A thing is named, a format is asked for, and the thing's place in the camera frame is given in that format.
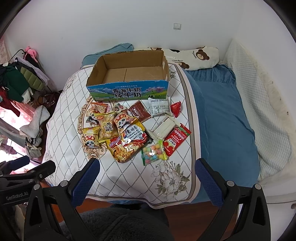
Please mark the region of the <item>open cardboard milk box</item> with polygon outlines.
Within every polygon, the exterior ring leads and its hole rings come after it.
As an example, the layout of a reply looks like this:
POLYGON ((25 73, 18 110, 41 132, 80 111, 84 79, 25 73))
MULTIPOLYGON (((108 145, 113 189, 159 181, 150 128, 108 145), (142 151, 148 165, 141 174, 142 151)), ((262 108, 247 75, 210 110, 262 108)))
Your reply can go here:
POLYGON ((94 100, 166 98, 170 72, 161 50, 138 50, 101 56, 86 82, 94 100))

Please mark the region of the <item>white wall switch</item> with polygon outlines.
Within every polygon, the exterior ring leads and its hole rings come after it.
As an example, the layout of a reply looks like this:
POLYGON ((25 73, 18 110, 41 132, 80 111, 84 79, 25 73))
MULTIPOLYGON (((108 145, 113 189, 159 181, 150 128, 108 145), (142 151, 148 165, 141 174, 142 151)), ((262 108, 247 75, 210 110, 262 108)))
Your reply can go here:
POLYGON ((181 29, 181 26, 182 26, 182 25, 181 25, 180 23, 174 23, 174 24, 173 24, 173 29, 174 29, 174 30, 180 30, 180 29, 181 29))

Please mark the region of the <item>white labelled snack packet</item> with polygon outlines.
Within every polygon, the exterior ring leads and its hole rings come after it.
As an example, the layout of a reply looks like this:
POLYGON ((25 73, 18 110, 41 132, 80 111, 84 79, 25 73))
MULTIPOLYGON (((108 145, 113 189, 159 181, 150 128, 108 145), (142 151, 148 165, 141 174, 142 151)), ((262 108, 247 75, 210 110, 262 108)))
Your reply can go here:
POLYGON ((170 97, 167 97, 165 99, 148 98, 148 101, 151 107, 152 117, 162 115, 162 114, 167 114, 169 116, 172 116, 170 97))

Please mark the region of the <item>Korean cheese noodle packet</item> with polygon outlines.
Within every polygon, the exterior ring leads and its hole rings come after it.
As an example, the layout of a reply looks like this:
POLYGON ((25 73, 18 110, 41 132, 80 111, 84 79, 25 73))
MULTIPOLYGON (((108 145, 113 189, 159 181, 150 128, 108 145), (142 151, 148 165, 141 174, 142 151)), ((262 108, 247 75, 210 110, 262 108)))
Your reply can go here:
POLYGON ((117 162, 125 163, 138 150, 151 142, 152 138, 143 124, 137 120, 117 137, 106 140, 106 146, 117 162))

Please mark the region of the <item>pile of clothes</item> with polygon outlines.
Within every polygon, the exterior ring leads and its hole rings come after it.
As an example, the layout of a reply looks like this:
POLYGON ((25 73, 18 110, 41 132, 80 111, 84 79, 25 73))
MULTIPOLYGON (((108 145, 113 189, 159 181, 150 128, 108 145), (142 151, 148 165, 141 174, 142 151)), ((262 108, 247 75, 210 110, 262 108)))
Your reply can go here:
POLYGON ((1 64, 1 109, 20 117, 29 117, 19 129, 1 120, 1 147, 8 140, 23 148, 31 159, 41 160, 44 144, 43 127, 51 117, 58 92, 45 92, 49 78, 29 55, 1 64))

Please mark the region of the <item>blue folded blanket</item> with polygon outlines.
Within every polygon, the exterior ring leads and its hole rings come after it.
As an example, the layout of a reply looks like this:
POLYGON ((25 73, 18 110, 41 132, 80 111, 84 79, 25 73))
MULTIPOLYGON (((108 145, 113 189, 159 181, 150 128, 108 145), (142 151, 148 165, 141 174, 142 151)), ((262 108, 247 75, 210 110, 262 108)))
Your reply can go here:
POLYGON ((112 54, 112 53, 119 53, 119 52, 128 52, 133 51, 134 46, 130 43, 123 43, 113 46, 110 49, 103 50, 94 54, 86 55, 81 63, 81 68, 88 65, 94 65, 96 61, 103 55, 112 54))

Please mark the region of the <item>yellow panda snack packet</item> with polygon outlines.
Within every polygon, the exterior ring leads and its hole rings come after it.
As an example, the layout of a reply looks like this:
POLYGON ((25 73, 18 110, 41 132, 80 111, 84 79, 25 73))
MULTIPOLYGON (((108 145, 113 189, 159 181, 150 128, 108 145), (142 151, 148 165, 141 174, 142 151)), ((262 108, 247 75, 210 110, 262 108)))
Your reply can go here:
POLYGON ((85 138, 85 146, 89 148, 98 148, 99 147, 99 131, 100 127, 95 126, 91 128, 83 128, 82 133, 85 138))

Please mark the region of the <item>white patterned quilt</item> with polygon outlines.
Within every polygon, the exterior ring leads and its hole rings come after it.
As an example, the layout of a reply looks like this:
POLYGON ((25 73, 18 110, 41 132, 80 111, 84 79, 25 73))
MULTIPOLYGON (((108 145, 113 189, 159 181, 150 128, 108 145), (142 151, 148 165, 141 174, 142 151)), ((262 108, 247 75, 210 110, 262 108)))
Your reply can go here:
POLYGON ((168 96, 172 103, 182 104, 179 116, 151 116, 100 144, 85 132, 96 124, 90 117, 94 100, 86 88, 92 67, 74 73, 47 123, 44 161, 52 160, 56 170, 46 182, 56 186, 69 180, 96 158, 100 172, 88 192, 89 198, 138 200, 152 208, 192 202, 200 190, 194 171, 195 161, 201 156, 197 108, 184 71, 175 64, 169 70, 168 96))

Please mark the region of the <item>bear print pillow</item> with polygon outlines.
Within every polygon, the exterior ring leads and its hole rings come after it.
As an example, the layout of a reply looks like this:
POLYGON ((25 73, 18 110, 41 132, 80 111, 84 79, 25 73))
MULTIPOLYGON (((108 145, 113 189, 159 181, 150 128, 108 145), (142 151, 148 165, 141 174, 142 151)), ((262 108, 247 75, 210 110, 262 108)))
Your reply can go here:
POLYGON ((220 60, 219 50, 214 47, 199 47, 192 50, 174 50, 159 47, 145 47, 135 50, 161 50, 166 60, 171 64, 178 64, 189 71, 213 68, 220 60))

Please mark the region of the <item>pink plush toy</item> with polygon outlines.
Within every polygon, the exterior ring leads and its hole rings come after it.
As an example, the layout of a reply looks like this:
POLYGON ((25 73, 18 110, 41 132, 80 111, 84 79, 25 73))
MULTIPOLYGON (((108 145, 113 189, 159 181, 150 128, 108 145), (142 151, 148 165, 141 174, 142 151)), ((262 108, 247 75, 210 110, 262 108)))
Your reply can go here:
POLYGON ((36 63, 38 63, 37 56, 38 53, 36 50, 32 49, 30 46, 27 46, 27 48, 24 50, 24 59, 26 58, 27 55, 29 55, 36 63))

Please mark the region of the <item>brown sauce packet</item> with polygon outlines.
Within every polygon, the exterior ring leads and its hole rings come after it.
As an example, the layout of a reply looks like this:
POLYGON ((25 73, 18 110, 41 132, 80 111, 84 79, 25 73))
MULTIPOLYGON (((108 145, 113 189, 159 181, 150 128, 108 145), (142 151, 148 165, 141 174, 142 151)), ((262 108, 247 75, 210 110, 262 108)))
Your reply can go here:
POLYGON ((140 100, 135 102, 128 110, 141 123, 151 118, 151 115, 148 113, 148 111, 146 110, 146 108, 144 107, 144 105, 140 100))

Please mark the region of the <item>orange sunflower seed packet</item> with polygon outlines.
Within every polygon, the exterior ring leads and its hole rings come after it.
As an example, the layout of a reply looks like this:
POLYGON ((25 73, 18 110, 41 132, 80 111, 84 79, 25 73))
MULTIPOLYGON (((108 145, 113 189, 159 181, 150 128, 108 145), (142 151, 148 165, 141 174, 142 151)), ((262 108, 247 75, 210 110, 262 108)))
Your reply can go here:
POLYGON ((110 106, 107 103, 103 102, 92 102, 91 111, 94 114, 104 114, 110 111, 110 106))

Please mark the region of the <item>blue bed sheet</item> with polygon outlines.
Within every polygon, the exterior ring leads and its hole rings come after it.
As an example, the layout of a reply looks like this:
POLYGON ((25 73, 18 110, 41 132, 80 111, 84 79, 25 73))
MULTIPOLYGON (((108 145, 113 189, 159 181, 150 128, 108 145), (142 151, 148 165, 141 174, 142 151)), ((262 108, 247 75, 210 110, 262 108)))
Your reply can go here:
POLYGON ((225 180, 252 187, 259 177, 259 158, 234 72, 218 64, 185 74, 198 112, 202 158, 225 180))

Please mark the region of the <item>green plum snack packet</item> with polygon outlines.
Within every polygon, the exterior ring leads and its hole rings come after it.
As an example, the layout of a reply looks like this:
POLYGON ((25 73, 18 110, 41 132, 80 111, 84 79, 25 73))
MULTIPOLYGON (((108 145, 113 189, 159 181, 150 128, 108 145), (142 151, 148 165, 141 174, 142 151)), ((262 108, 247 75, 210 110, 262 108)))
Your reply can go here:
POLYGON ((113 105, 113 111, 115 112, 115 114, 120 114, 121 112, 127 112, 127 107, 123 106, 119 102, 116 102, 113 105))

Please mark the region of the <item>red triangular snack packet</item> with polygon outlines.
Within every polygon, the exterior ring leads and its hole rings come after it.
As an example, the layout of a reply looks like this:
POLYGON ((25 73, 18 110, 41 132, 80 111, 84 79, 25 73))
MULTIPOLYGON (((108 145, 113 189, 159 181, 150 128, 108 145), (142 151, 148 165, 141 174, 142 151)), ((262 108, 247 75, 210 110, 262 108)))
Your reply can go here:
POLYGON ((174 118, 177 118, 180 115, 181 107, 182 107, 182 103, 180 101, 170 105, 171 112, 172 112, 174 118))

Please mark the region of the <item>cream barcode snack packet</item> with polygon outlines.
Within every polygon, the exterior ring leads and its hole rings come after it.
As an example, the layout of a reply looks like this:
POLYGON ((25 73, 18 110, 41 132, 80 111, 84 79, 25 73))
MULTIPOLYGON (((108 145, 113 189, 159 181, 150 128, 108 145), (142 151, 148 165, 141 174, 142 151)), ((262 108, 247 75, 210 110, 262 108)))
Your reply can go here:
POLYGON ((180 123, 176 121, 173 117, 166 115, 165 119, 152 130, 147 130, 149 135, 156 141, 164 140, 165 137, 180 123))

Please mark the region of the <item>red white snack packet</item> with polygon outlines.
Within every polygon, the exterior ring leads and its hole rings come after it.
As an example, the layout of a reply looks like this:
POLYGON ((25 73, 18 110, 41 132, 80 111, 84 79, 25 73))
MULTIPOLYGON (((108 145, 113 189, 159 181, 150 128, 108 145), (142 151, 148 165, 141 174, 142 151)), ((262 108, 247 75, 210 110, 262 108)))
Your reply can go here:
POLYGON ((163 141, 166 155, 170 157, 190 134, 191 131, 183 124, 174 127, 163 141))

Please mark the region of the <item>colourful candy ball bag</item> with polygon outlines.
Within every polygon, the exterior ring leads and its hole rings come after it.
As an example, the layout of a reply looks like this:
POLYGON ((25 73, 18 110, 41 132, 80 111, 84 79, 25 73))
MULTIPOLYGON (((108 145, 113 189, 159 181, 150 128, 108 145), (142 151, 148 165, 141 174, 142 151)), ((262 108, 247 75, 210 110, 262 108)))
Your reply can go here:
POLYGON ((141 158, 144 166, 158 160, 166 161, 168 156, 166 155, 163 141, 159 140, 155 144, 143 147, 141 150, 141 158))

